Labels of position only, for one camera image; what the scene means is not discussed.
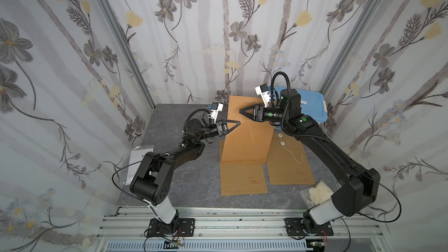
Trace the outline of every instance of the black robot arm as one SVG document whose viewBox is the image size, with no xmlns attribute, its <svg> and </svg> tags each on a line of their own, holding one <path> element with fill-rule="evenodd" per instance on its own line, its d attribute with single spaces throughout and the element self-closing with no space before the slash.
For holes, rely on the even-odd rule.
<svg viewBox="0 0 448 252">
<path fill-rule="evenodd" d="M 273 104 L 273 87 L 269 93 L 264 84 L 256 91 L 261 94 L 265 105 L 254 104 L 240 109 L 240 113 L 256 122 L 270 121 L 272 125 L 281 126 L 285 134 L 308 146 L 340 183 L 341 188 L 331 199 L 304 213 L 301 228 L 312 235 L 321 232 L 329 221 L 352 216 L 374 202 L 380 175 L 375 169 L 367 170 L 351 159 L 326 136 L 313 118 L 301 113 L 300 94 L 290 89 L 286 74 L 277 72 L 271 86 L 278 74 L 285 77 L 288 88 L 281 91 L 280 98 L 277 95 L 276 105 Z M 269 98 L 272 106 L 267 105 Z"/>
<path fill-rule="evenodd" d="M 236 125 L 228 128 L 227 123 Z M 239 121 L 220 120 L 210 126 L 204 126 L 198 119 L 189 120 L 179 147 L 165 154 L 148 152 L 143 157 L 130 184 L 130 191 L 153 206 L 162 203 L 168 195 L 173 171 L 188 161 L 196 160 L 202 154 L 205 143 L 201 140 L 224 136 L 239 125 Z"/>
</svg>

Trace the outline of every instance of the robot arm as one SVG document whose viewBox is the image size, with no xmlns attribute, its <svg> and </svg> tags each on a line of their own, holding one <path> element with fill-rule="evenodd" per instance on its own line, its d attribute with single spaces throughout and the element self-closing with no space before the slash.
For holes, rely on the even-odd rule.
<svg viewBox="0 0 448 252">
<path fill-rule="evenodd" d="M 159 221 L 157 230 L 165 235 L 174 234 L 179 228 L 179 214 L 167 197 L 173 171 L 188 161 L 196 160 L 202 154 L 205 143 L 201 140 L 225 136 L 240 125 L 239 121 L 216 121 L 222 104 L 213 103 L 210 109 L 212 113 L 208 110 L 207 113 L 211 114 L 210 118 L 214 122 L 203 125 L 198 119 L 189 119 L 185 124 L 185 134 L 179 147 L 165 154 L 146 153 L 130 184 L 130 191 L 154 211 Z M 236 125 L 228 128 L 228 123 Z"/>
<path fill-rule="evenodd" d="M 260 87 L 266 93 L 267 86 L 264 84 Z M 284 89 L 280 93 L 277 105 L 267 107 L 254 104 L 240 109 L 240 113 L 256 122 L 271 121 L 273 125 L 282 126 L 284 133 L 308 146 L 341 184 L 341 188 L 331 199 L 303 214 L 301 228 L 306 234 L 313 235 L 328 226 L 329 221 L 341 216 L 350 217 L 374 202 L 378 192 L 376 182 L 379 182 L 380 175 L 373 168 L 365 169 L 334 144 L 314 119 L 301 113 L 300 100 L 300 94 L 296 90 L 288 92 L 288 89 Z"/>
</svg>

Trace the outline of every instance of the white arm segment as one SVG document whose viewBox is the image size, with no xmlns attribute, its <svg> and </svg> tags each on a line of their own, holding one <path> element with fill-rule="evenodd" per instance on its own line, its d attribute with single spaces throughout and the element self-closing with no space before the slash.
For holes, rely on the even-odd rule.
<svg viewBox="0 0 448 252">
<path fill-rule="evenodd" d="M 310 215 L 318 225 L 323 225 L 328 221 L 344 216 L 336 209 L 331 198 L 312 208 Z"/>
<path fill-rule="evenodd" d="M 211 110 L 211 118 L 215 121 L 216 123 L 216 118 L 218 118 L 218 112 L 223 110 L 224 105 L 222 103 L 213 103 L 210 107 Z"/>
<path fill-rule="evenodd" d="M 264 102 L 264 107 L 265 108 L 268 107 L 269 102 L 271 101 L 271 94 L 269 93 L 266 84 L 255 87 L 255 92 L 257 93 L 257 95 L 261 95 L 261 98 L 263 99 Z"/>
<path fill-rule="evenodd" d="M 144 199 L 144 202 L 148 204 L 148 208 L 154 211 L 155 218 L 165 224 L 171 223 L 176 215 L 176 209 L 171 205 L 171 201 L 168 197 L 164 199 L 160 204 L 154 206 L 150 201 Z"/>
</svg>

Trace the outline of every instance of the floral wallpaper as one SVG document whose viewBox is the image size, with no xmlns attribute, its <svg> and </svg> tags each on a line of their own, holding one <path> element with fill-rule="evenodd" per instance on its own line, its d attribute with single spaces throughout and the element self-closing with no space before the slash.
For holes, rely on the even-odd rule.
<svg viewBox="0 0 448 252">
<path fill-rule="evenodd" d="M 2 249 L 90 251 L 151 111 L 95 0 L 1 0 L 0 14 Z"/>
<path fill-rule="evenodd" d="M 380 224 L 394 251 L 446 249 L 446 49 L 448 0 L 383 0 L 325 93 L 328 134 L 403 205 Z M 397 202 L 380 188 L 367 212 L 392 220 Z"/>
<path fill-rule="evenodd" d="M 154 101 L 202 104 L 279 70 L 319 90 L 367 1 L 109 0 Z"/>
</svg>

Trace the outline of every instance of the white string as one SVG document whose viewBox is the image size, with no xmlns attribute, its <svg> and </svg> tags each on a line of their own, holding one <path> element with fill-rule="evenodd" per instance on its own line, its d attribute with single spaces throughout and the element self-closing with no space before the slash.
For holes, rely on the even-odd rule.
<svg viewBox="0 0 448 252">
<path fill-rule="evenodd" d="M 252 136 L 252 142 L 254 142 L 254 134 L 252 133 L 252 128 L 250 127 L 248 118 L 246 118 L 246 120 L 247 120 L 247 124 L 249 125 L 249 128 L 250 128 L 250 135 Z"/>
<path fill-rule="evenodd" d="M 289 153 L 291 153 L 292 155 L 293 155 L 293 157 L 294 157 L 294 160 L 296 160 L 296 156 L 294 155 L 294 153 L 293 152 L 291 152 L 291 151 L 289 151 L 285 146 L 284 146 L 284 142 L 283 141 L 281 141 L 280 142 L 280 145 L 282 145 L 283 146 L 283 148 L 285 148 Z M 302 155 L 300 155 L 301 157 L 302 157 L 302 162 L 299 162 L 298 160 L 296 160 L 296 162 L 298 162 L 299 164 L 302 164 L 303 163 L 303 156 Z"/>
</svg>

